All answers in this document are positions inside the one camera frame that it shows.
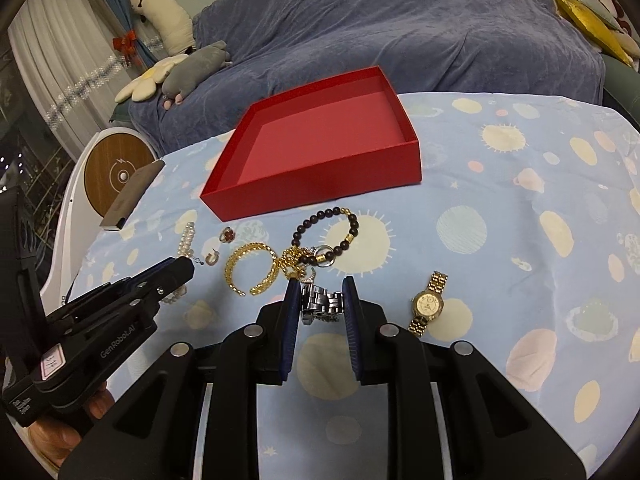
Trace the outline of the person's left hand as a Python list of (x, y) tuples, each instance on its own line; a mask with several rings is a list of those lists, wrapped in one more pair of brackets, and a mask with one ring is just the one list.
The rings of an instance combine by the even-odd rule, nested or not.
[[(114, 396), (104, 382), (85, 403), (85, 412), (96, 422), (114, 404)], [(75, 428), (51, 417), (36, 420), (27, 428), (27, 434), (35, 452), (54, 469), (62, 466), (81, 441), (81, 435)]]

